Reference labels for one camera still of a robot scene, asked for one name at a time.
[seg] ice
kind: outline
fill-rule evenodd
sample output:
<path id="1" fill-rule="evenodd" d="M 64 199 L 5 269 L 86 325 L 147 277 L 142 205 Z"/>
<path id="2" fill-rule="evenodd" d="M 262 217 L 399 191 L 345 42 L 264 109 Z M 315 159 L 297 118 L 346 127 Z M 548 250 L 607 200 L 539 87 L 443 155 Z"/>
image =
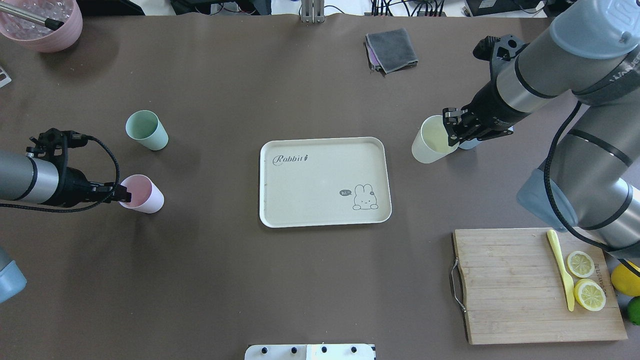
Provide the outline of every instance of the ice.
<path id="1" fill-rule="evenodd" d="M 73 3 L 69 0 L 30 0 L 22 7 L 28 12 L 59 21 L 67 21 L 73 11 Z M 44 26 L 5 13 L 0 13 L 0 22 L 9 35 L 19 40 L 31 40 L 52 32 Z"/>

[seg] white mounting plate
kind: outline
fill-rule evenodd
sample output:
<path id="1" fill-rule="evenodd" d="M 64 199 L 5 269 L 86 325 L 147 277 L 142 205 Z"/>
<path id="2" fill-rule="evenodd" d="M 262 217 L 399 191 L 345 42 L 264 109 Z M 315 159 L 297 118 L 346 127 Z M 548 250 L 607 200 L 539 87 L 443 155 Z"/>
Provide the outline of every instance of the white mounting plate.
<path id="1" fill-rule="evenodd" d="M 382 142 L 362 137 L 264 144 L 259 208 L 268 227 L 386 221 L 391 195 Z"/>
<path id="2" fill-rule="evenodd" d="M 316 359 L 375 360 L 376 346 L 369 344 L 252 345 L 244 353 L 244 360 Z"/>
<path id="3" fill-rule="evenodd" d="M 7 85 L 10 82 L 11 82 L 11 78 L 9 78 L 9 74 L 7 74 L 2 67 L 0 67 L 0 88 Z"/>

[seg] gray towel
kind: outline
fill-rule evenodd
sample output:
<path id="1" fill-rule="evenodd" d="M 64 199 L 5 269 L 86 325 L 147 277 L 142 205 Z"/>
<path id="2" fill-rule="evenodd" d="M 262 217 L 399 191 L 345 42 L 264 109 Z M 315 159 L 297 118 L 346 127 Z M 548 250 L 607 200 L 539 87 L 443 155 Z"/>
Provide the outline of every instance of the gray towel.
<path id="1" fill-rule="evenodd" d="M 409 33 L 406 29 L 386 31 L 384 33 L 366 34 L 367 48 L 373 52 L 380 67 L 385 73 L 393 72 L 407 66 L 418 64 L 418 57 L 413 51 Z M 372 69 L 378 69 L 375 61 L 369 59 Z"/>

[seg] pink bowl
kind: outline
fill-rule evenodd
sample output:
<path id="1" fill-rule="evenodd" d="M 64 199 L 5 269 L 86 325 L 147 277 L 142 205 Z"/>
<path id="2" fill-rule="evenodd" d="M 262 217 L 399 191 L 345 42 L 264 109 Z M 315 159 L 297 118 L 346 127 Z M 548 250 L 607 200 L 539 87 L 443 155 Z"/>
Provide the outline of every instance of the pink bowl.
<path id="1" fill-rule="evenodd" d="M 22 4 L 27 0 L 4 1 L 7 4 L 22 7 Z M 57 29 L 56 31 L 53 31 L 50 34 L 40 38 L 35 38 L 32 40 L 20 40 L 12 37 L 6 32 L 6 30 L 4 29 L 4 17 L 0 17 L 0 33 L 28 49 L 40 51 L 41 53 L 55 53 L 56 51 L 64 50 L 73 45 L 74 42 L 76 42 L 76 40 L 80 37 L 80 33 L 82 32 L 82 14 L 80 13 L 80 8 L 78 8 L 76 0 L 64 1 L 66 3 L 72 2 L 74 8 L 71 11 L 71 16 L 67 19 L 67 21 L 65 21 L 65 24 L 62 25 L 60 29 Z"/>

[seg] yellow knife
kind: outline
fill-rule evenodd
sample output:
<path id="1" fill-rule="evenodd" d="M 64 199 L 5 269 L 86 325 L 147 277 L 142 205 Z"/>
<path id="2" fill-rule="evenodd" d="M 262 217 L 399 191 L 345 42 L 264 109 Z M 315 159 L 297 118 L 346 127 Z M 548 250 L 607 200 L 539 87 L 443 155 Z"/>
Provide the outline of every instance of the yellow knife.
<path id="1" fill-rule="evenodd" d="M 571 277 L 571 275 L 569 275 L 569 273 L 566 271 L 566 268 L 564 267 L 558 234 L 555 230 L 551 229 L 547 231 L 547 238 L 549 239 L 549 244 L 551 244 L 551 249 L 554 251 L 556 263 L 558 263 L 558 269 L 560 269 L 560 277 L 562 277 L 564 294 L 566 295 L 566 306 L 569 311 L 573 311 L 573 306 L 575 305 L 575 298 L 573 297 L 573 278 Z"/>

